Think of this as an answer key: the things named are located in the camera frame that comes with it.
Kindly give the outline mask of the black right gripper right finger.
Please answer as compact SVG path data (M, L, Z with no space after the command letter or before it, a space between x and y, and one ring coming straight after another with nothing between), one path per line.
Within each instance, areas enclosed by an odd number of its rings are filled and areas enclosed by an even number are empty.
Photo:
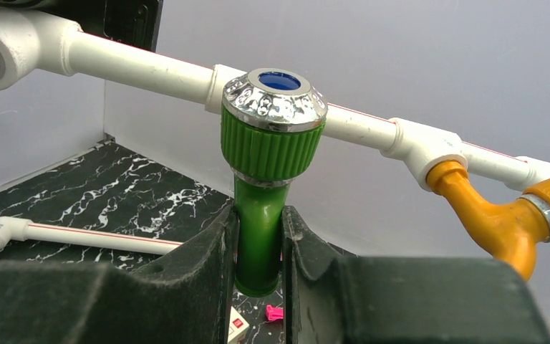
M550 343L504 262L341 254L292 206L281 230L287 343Z

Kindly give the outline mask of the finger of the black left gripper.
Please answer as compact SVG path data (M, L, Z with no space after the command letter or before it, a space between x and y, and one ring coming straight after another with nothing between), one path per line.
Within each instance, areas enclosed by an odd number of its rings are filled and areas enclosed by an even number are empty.
M161 0L14 0L0 6L37 10L77 22L84 32L139 49L156 50Z

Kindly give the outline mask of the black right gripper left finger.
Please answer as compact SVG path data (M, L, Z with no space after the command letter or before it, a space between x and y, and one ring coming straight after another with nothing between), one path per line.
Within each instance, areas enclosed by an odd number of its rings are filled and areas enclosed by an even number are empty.
M237 213L127 272L0 261L0 343L226 343Z

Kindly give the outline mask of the green plastic faucet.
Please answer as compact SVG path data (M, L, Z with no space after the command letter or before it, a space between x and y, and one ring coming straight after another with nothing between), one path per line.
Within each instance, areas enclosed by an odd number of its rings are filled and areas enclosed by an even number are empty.
M221 152L234 173L239 220L235 285L250 297L279 283L281 214L291 182L310 166L328 106L302 76L260 68L228 82L221 102Z

